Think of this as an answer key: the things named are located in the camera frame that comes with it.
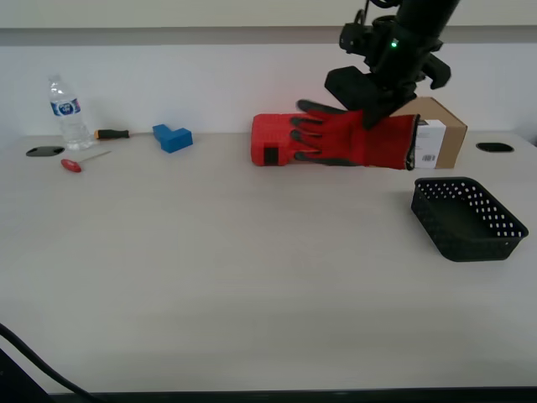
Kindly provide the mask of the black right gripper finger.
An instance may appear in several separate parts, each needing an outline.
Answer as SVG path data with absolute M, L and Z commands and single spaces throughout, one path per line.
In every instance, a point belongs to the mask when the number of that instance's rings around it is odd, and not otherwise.
M 451 79 L 451 68 L 435 55 L 429 56 L 423 65 L 422 72 L 431 79 L 431 90 L 444 87 Z
M 355 66 L 329 71 L 325 88 L 348 111 L 362 112 L 365 129 L 373 128 L 416 98 L 415 84 L 382 88 L 373 80 L 373 74 L 363 74 Z

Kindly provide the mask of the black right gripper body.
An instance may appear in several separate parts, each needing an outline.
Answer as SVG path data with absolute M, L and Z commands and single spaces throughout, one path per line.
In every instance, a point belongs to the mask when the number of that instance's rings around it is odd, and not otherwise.
M 422 68 L 442 46 L 444 22 L 431 16 L 384 16 L 363 28 L 370 71 L 380 86 L 400 88 L 427 77 Z

